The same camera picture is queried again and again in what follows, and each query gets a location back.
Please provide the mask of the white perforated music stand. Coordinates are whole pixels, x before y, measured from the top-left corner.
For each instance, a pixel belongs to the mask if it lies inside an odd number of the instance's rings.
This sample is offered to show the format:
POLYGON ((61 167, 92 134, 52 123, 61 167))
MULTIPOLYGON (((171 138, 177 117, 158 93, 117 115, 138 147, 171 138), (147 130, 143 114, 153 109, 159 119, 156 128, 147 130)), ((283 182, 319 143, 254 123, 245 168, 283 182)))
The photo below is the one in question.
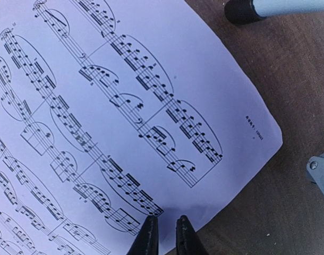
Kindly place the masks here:
MULTIPOLYGON (((228 1, 224 7, 226 19, 235 25, 245 25, 262 21, 268 17, 324 12, 322 1, 228 1)), ((324 195, 324 153, 313 156, 306 165, 310 181, 318 186, 324 195)))

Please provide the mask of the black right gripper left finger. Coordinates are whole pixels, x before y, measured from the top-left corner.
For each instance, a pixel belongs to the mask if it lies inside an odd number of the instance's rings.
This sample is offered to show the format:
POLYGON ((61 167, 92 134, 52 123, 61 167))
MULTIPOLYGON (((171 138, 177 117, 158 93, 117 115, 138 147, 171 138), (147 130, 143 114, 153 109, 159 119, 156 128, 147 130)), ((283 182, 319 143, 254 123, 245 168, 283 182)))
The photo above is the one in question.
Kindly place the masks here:
POLYGON ((147 216, 127 255, 157 255, 159 253, 158 217, 147 216))

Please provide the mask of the lavender bottom paper sheet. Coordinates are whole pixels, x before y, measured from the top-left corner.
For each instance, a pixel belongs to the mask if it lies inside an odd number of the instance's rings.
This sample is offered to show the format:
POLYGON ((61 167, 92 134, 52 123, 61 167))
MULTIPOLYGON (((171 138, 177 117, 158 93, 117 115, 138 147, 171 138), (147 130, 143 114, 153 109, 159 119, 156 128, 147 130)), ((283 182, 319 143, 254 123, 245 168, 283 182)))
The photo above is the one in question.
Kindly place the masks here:
POLYGON ((0 1, 0 254, 166 254, 282 143, 185 1, 0 1))

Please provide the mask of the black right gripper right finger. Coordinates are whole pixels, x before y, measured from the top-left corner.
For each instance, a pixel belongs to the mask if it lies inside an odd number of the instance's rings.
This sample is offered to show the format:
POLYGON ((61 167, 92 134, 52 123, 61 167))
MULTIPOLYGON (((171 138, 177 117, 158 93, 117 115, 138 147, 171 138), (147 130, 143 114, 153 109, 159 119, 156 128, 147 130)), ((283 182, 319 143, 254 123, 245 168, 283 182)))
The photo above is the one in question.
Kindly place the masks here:
POLYGON ((182 215, 176 222, 176 254, 209 254, 186 215, 182 215))

